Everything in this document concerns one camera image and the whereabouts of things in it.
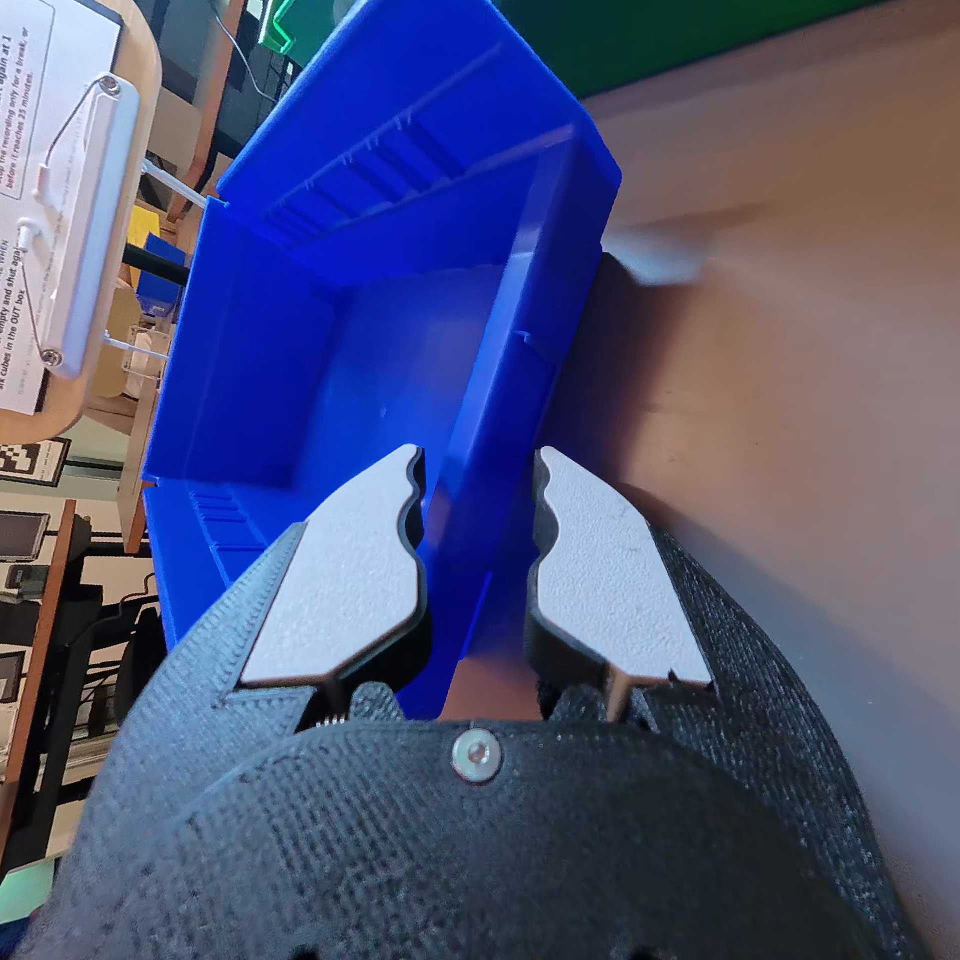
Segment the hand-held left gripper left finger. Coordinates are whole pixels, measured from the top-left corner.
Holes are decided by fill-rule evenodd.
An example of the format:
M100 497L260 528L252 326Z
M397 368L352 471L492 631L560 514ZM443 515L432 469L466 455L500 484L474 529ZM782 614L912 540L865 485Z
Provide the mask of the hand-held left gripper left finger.
M398 446L294 523L243 575L251 617L238 690L311 690L346 719L366 684L405 685L428 661L426 452Z

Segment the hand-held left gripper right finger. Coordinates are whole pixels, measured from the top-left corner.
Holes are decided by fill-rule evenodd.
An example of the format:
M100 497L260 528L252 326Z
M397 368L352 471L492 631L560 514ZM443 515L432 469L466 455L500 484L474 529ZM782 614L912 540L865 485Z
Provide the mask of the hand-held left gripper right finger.
M525 659L558 692L599 692L620 720L635 689L714 678L646 518L553 446L534 453Z

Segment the blue plastic bin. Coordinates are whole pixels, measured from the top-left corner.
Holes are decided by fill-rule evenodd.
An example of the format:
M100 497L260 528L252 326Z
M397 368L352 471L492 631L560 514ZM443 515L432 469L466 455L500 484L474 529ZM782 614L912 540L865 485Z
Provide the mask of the blue plastic bin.
M622 174L491 2L356 4L201 219L144 464L166 640L294 522L425 454L439 716Z

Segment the green plastic bin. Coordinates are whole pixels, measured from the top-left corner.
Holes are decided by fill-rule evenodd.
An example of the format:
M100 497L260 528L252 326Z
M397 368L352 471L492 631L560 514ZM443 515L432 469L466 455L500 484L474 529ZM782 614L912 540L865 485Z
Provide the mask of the green plastic bin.
M871 5L871 1L495 2L578 99Z

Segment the black and white tag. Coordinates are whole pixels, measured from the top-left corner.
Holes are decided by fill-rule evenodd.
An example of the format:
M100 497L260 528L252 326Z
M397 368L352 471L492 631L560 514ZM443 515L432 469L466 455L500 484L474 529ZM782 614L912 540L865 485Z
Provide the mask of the black and white tag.
M1 444L1 480L55 488L59 485L71 439L54 437L32 443Z

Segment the printed instruction sheet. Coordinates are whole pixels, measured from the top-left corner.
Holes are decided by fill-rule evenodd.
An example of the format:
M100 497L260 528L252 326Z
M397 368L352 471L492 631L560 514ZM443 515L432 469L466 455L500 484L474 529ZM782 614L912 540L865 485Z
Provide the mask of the printed instruction sheet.
M1 406L33 415L52 300L86 161L90 113L122 36L100 2L1 4Z

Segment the wooden document stand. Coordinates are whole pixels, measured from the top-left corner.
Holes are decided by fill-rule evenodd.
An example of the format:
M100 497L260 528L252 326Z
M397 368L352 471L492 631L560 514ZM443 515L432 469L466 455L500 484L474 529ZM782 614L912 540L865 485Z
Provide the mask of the wooden document stand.
M41 358L50 371L39 410L31 415L1 406L3 443L52 439L73 426L87 403L105 344L129 346L107 334L141 175L151 173L187 199L205 200L170 174L147 162L148 140L161 86L159 49L134 2L100 2L123 21L110 74L102 77L89 116L85 162L76 208L64 246L63 271L47 329L50 346Z

